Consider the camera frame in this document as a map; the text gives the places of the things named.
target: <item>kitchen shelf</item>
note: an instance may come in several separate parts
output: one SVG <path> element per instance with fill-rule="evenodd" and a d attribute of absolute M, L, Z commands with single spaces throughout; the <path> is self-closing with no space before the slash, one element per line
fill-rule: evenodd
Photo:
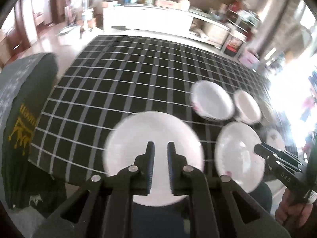
<path fill-rule="evenodd" d="M 245 17 L 240 16 L 239 14 L 237 14 L 236 12 L 232 11 L 232 10 L 228 10 L 230 12 L 233 12 L 234 14 L 236 14 L 238 17 L 243 18 L 244 20 L 246 20 L 247 22 L 251 23 L 254 27 L 256 27 L 256 25 L 254 25 L 254 23 L 252 23 L 250 20 L 247 20 Z"/>
<path fill-rule="evenodd" d="M 228 19 L 227 19 L 227 21 L 229 21 L 231 24 L 235 25 L 236 27 L 242 29 L 243 31 L 247 32 L 244 28 L 242 28 L 242 27 L 240 27 L 239 25 L 235 24 L 232 20 L 228 20 Z"/>
<path fill-rule="evenodd" d="M 178 9 L 172 9 L 172 8 L 166 8 L 166 7 L 162 7 L 162 6 L 157 6 L 157 5 L 150 5 L 150 4 L 140 4 L 140 3 L 128 3 L 128 4 L 124 4 L 123 6 L 129 6 L 129 7 L 146 7 L 146 8 L 157 8 L 157 9 L 163 9 L 163 10 L 176 10 L 176 11 L 181 11 L 181 12 L 184 12 L 184 13 L 187 13 L 189 16 L 193 17 L 193 18 L 196 18 L 196 19 L 199 19 L 199 20 L 203 20 L 205 22 L 208 22 L 208 23 L 211 23 L 211 24 L 214 24 L 216 26 L 219 26 L 223 29 L 226 29 L 226 30 L 230 30 L 225 24 L 221 23 L 221 22 L 218 22 L 218 21 L 215 21 L 215 20 L 211 20 L 207 17 L 204 17 L 202 15 L 199 15 L 199 14 L 196 14 L 194 12 L 190 12 L 190 11 L 182 11 L 182 10 L 178 10 Z"/>
<path fill-rule="evenodd" d="M 206 43 L 206 44 L 209 44 L 209 45 L 212 45 L 214 46 L 215 48 L 218 48 L 220 49 L 222 45 L 218 44 L 218 43 L 215 43 L 215 42 L 211 42 L 209 40 L 205 40 L 205 39 L 202 39 L 200 36 L 194 34 L 194 33 L 191 33 L 191 32 L 188 32 L 188 34 L 186 36 L 184 36 L 186 38 L 190 38 L 190 39 L 194 39 L 194 40 L 197 40 L 197 41 L 201 41 L 203 43 Z"/>

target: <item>human hand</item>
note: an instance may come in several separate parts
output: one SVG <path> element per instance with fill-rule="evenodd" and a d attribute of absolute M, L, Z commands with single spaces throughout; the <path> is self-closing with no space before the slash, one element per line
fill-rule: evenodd
<path fill-rule="evenodd" d="M 290 206 L 292 203 L 292 193 L 289 189 L 286 189 L 282 201 L 280 202 L 278 209 L 275 211 L 275 219 L 283 224 L 288 216 L 298 216 L 298 227 L 302 227 L 308 220 L 313 205 L 312 204 L 297 204 Z"/>

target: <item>black and white grid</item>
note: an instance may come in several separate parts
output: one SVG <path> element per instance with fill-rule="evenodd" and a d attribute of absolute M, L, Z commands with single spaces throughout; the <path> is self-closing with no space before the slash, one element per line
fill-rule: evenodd
<path fill-rule="evenodd" d="M 115 125 L 130 114 L 159 111 L 186 122 L 214 175 L 213 151 L 228 121 L 196 115 L 190 87 L 210 80 L 230 95 L 237 89 L 269 102 L 270 82 L 236 62 L 178 43 L 137 36 L 95 38 L 66 71 L 48 98 L 35 130 L 29 161 L 57 178 L 81 185 L 104 173 L 102 153 Z"/>

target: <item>person's leg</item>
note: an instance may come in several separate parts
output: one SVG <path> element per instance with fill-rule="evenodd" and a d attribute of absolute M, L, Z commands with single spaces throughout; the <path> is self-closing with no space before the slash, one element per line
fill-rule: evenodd
<path fill-rule="evenodd" d="M 271 212 L 272 192 L 265 182 L 260 182 L 259 186 L 249 195 L 254 198 L 267 212 Z"/>
<path fill-rule="evenodd" d="M 189 238 L 174 205 L 156 207 L 133 203 L 133 238 Z"/>

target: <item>white plate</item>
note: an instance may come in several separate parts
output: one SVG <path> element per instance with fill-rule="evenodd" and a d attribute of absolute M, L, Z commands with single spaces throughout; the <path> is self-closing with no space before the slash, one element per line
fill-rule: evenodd
<path fill-rule="evenodd" d="M 267 132 L 266 143 L 274 149 L 279 149 L 281 151 L 285 150 L 284 140 L 281 134 L 279 134 L 279 132 L 275 129 L 270 129 Z"/>
<path fill-rule="evenodd" d="M 144 112 L 118 123 L 106 140 L 103 166 L 109 176 L 133 165 L 135 157 L 145 153 L 147 142 L 154 142 L 152 188 L 148 196 L 134 196 L 133 201 L 145 206 L 166 206 L 185 196 L 172 195 L 167 163 L 167 144 L 175 143 L 176 153 L 200 170 L 204 168 L 202 146 L 194 131 L 175 116 Z"/>
<path fill-rule="evenodd" d="M 227 120 L 235 112 L 228 93 L 210 81 L 198 81 L 191 86 L 191 104 L 194 111 L 205 119 Z"/>
<path fill-rule="evenodd" d="M 233 95 L 238 115 L 235 117 L 237 121 L 243 121 L 247 124 L 258 123 L 261 119 L 261 110 L 256 100 L 244 90 L 237 90 Z"/>
<path fill-rule="evenodd" d="M 231 122 L 221 130 L 215 148 L 218 175 L 230 175 L 247 193 L 261 182 L 265 160 L 254 153 L 261 143 L 255 131 L 242 122 Z"/>
<path fill-rule="evenodd" d="M 261 124 L 263 126 L 269 126 L 272 123 L 274 124 L 275 117 L 271 106 L 264 101 L 259 101 L 258 105 L 262 113 Z"/>

